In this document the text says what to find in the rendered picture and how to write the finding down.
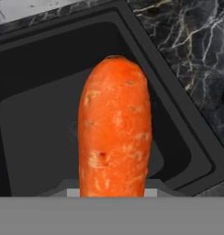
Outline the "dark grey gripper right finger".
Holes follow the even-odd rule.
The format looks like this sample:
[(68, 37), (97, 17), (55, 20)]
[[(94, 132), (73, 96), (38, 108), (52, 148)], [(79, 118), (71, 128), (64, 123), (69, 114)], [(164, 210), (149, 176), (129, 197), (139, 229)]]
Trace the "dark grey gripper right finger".
[(182, 194), (168, 188), (161, 180), (147, 179), (145, 183), (145, 197), (182, 196)]

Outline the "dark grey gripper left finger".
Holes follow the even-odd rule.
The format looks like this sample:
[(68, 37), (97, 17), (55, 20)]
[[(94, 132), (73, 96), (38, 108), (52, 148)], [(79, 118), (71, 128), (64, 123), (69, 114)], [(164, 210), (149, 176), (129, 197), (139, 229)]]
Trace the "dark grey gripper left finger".
[(65, 179), (58, 186), (48, 192), (41, 194), (41, 196), (52, 197), (79, 197), (79, 180)]

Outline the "orange carrot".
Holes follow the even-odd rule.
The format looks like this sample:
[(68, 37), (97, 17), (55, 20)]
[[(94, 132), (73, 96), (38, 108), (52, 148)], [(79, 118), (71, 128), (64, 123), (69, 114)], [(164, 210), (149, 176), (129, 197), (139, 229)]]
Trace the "orange carrot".
[(151, 100), (142, 69), (122, 56), (92, 70), (78, 111), (81, 197), (143, 197), (151, 154)]

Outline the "black kitchen sink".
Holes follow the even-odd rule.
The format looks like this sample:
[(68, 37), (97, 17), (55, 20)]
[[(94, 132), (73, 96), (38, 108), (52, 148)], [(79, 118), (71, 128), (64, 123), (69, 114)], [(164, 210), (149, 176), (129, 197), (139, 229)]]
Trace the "black kitchen sink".
[(0, 157), (12, 196), (50, 195), (78, 179), (84, 82), (107, 55), (149, 81), (149, 185), (195, 196), (224, 181), (224, 148), (124, 0), (0, 37)]

